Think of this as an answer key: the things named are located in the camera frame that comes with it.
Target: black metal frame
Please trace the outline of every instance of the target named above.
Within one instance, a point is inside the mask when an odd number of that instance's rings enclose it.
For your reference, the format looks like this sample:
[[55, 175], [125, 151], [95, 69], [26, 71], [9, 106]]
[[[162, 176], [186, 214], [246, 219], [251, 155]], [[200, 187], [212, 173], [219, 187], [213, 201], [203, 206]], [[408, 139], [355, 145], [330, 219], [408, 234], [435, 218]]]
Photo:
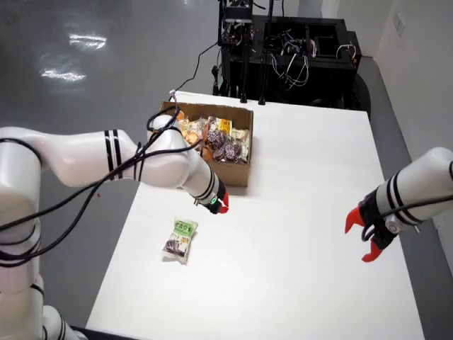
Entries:
[[[339, 107], [337, 105], [337, 98], [341, 97], [341, 100], [344, 101], [344, 107], [351, 107], [352, 104], [349, 98], [351, 97], [357, 68], [360, 63], [361, 51], [355, 32], [347, 30], [345, 21], [342, 19], [274, 17], [272, 18], [272, 26], [267, 24], [268, 22], [269, 16], [253, 16], [252, 25], [254, 34], [253, 41], [251, 41], [253, 53], [251, 53], [250, 58], [244, 58], [244, 54], [241, 53], [240, 47], [225, 47], [222, 49], [222, 76], [230, 85], [231, 93], [229, 95], [236, 97], [236, 87], [241, 87], [241, 96], [243, 89], [246, 89], [247, 97], [259, 100], [260, 103], [265, 103], [265, 99], [269, 97], [268, 100], [271, 101], [304, 105], [315, 105], [311, 103], [316, 102], [319, 104], [327, 100], [329, 103], [334, 103], [333, 107]], [[338, 40], [333, 51], [332, 49], [330, 52], [322, 52], [321, 50], [316, 57], [312, 57], [311, 54], [308, 53], [307, 58], [310, 67], [308, 86], [305, 86], [303, 89], [300, 88], [301, 90], [291, 90], [294, 97], [297, 97], [296, 92], [299, 94], [299, 97], [304, 97], [297, 98], [297, 100], [294, 98], [288, 99], [285, 91], [281, 91], [280, 93], [280, 95], [285, 96], [284, 98], [278, 97], [279, 94], [275, 92], [274, 85], [276, 75], [273, 74], [273, 72], [270, 74], [271, 72], [268, 69], [270, 60], [268, 53], [265, 53], [266, 50], [269, 50], [269, 48], [265, 48], [265, 36], [269, 34], [274, 35], [277, 30], [286, 27], [293, 27], [293, 32], [294, 29], [297, 29], [299, 38], [305, 38], [306, 51], [310, 51], [310, 38], [313, 38], [314, 40], [318, 39], [318, 36], [322, 35], [319, 33], [321, 30], [334, 32], [335, 39], [333, 40]], [[321, 46], [323, 46], [323, 44], [325, 46], [325, 43], [322, 42], [321, 38], [329, 37], [319, 37]], [[348, 44], [349, 42], [352, 42], [356, 46], [357, 53], [355, 60], [351, 60], [347, 49], [340, 50], [338, 59], [336, 59], [335, 52], [337, 47], [339, 45]], [[291, 60], [291, 57], [287, 55], [280, 55], [275, 52], [274, 55], [277, 63], [281, 65], [281, 67], [283, 65], [287, 66]], [[246, 62], [250, 64], [247, 72], [244, 72], [244, 70], [240, 72], [238, 67], [242, 67]], [[296, 71], [297, 68], [301, 69], [303, 64], [304, 58], [296, 57], [292, 68], [295, 68], [294, 71]], [[244, 74], [247, 74], [246, 81], [243, 79]]]

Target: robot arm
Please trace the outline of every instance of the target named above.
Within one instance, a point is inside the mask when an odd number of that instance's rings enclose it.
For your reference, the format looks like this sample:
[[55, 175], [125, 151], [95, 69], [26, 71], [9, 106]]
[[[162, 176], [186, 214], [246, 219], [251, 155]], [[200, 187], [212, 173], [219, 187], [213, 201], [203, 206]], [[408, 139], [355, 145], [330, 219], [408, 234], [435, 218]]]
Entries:
[[[152, 127], [159, 129], [170, 119], [169, 115], [160, 115], [152, 121]], [[178, 130], [179, 124], [174, 126], [175, 129], [165, 130], [146, 153], [186, 148], [188, 144]], [[42, 166], [50, 168], [63, 184], [72, 187], [99, 181], [140, 150], [122, 130], [50, 135], [19, 127], [4, 127], [0, 129], [0, 139], [6, 143], [0, 143], [0, 162], [2, 155], [7, 157], [8, 138], [32, 147]], [[139, 162], [119, 172], [114, 179], [139, 179], [162, 188], [181, 186], [212, 213], [228, 210], [228, 193], [224, 184], [195, 150], [157, 154], [142, 162], [143, 165]]]
[[362, 260], [371, 262], [399, 232], [418, 232], [417, 225], [452, 206], [453, 152], [437, 147], [368, 194], [349, 213], [345, 232], [354, 224], [364, 227], [362, 240], [372, 241], [371, 252]]

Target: gray floor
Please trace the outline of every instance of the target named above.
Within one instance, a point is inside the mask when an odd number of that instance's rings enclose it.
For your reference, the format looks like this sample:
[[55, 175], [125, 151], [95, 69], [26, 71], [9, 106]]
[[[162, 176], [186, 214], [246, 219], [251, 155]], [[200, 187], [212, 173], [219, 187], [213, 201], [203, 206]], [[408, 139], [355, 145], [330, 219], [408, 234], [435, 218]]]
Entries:
[[[3, 0], [0, 125], [51, 133], [121, 128], [143, 141], [147, 118], [192, 75], [198, 53], [216, 41], [217, 16], [213, 0]], [[70, 42], [74, 34], [105, 38], [105, 45], [93, 38]], [[211, 92], [216, 56], [217, 48], [202, 57], [186, 90]], [[43, 76], [49, 72], [60, 78]], [[61, 79], [70, 72], [85, 77]], [[389, 177], [410, 158], [376, 63], [362, 59], [360, 74], [370, 90], [372, 129]], [[42, 258], [46, 303], [72, 324], [84, 326], [88, 319], [136, 190], [133, 182], [102, 187], [73, 234]], [[71, 192], [47, 173], [41, 206]], [[79, 206], [80, 200], [42, 219], [44, 243], [62, 232]], [[453, 279], [437, 232], [425, 223], [422, 236], [401, 238], [425, 337], [445, 339], [453, 334]]]

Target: cookie package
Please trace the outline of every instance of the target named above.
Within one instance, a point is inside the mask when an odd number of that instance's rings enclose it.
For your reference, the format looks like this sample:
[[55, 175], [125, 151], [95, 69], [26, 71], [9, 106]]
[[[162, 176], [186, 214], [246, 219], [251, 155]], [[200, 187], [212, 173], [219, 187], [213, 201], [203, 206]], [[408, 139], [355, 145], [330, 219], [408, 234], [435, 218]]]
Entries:
[[175, 227], [162, 249], [162, 256], [187, 263], [192, 236], [198, 223], [175, 217]]

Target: cardboard box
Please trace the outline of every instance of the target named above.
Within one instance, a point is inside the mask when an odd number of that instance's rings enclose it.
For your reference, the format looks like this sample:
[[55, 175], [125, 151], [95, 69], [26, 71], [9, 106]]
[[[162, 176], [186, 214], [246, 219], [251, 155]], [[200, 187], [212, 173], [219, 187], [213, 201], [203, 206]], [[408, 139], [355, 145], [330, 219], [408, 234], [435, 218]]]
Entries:
[[[165, 101], [161, 110], [174, 106], [175, 103]], [[251, 166], [252, 144], [253, 144], [253, 111], [245, 108], [233, 108], [231, 106], [178, 103], [186, 118], [197, 120], [210, 116], [230, 119], [233, 128], [250, 131], [250, 149], [248, 150], [247, 164], [227, 163], [224, 161], [210, 161], [208, 164], [218, 175], [226, 186], [247, 186], [248, 173]]]

